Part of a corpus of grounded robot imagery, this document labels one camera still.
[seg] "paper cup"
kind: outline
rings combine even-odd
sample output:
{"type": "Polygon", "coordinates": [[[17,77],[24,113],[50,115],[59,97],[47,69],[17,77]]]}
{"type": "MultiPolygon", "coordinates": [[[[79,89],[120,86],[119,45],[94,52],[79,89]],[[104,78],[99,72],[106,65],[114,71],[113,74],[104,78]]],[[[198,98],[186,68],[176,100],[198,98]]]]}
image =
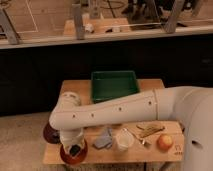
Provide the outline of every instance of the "paper cup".
{"type": "Polygon", "coordinates": [[[128,148],[130,148],[135,139],[133,137],[133,135],[125,130],[120,130],[117,134],[116,134],[116,142],[117,142],[117,146],[119,151],[126,151],[128,150],[128,148]]]}

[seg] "gray cloth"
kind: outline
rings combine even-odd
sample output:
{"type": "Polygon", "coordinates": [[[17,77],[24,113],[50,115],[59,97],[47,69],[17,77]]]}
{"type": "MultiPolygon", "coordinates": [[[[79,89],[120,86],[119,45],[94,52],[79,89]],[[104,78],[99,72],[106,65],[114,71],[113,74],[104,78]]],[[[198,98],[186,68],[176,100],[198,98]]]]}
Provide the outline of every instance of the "gray cloth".
{"type": "Polygon", "coordinates": [[[106,127],[99,137],[93,143],[93,146],[97,149],[110,148],[112,146],[112,129],[106,127]]]}

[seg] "wall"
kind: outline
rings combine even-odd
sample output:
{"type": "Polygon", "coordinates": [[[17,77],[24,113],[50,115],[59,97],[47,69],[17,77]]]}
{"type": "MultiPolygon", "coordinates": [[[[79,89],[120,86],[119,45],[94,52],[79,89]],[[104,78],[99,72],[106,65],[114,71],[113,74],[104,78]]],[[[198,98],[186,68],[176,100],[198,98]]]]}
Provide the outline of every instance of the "wall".
{"type": "Polygon", "coordinates": [[[213,86],[213,35],[0,50],[0,115],[51,110],[65,79],[134,70],[166,86],[213,86]]]}

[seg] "green bin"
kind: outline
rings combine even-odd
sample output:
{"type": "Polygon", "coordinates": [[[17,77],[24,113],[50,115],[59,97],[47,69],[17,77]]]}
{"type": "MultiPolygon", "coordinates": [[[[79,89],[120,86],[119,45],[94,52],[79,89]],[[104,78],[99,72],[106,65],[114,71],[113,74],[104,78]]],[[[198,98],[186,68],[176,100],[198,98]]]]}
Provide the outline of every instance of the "green bin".
{"type": "Polygon", "coordinates": [[[140,91],[134,71],[92,72],[91,99],[99,103],[140,91]]]}

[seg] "apple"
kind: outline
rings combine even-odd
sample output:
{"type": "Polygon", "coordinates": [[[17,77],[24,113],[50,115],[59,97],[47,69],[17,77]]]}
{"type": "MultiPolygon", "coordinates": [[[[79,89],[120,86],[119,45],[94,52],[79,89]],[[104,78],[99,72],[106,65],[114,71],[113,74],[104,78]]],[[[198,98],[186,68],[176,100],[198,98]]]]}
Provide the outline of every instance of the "apple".
{"type": "Polygon", "coordinates": [[[168,151],[173,145],[172,137],[168,134],[161,134],[157,139],[157,146],[162,151],[168,151]]]}

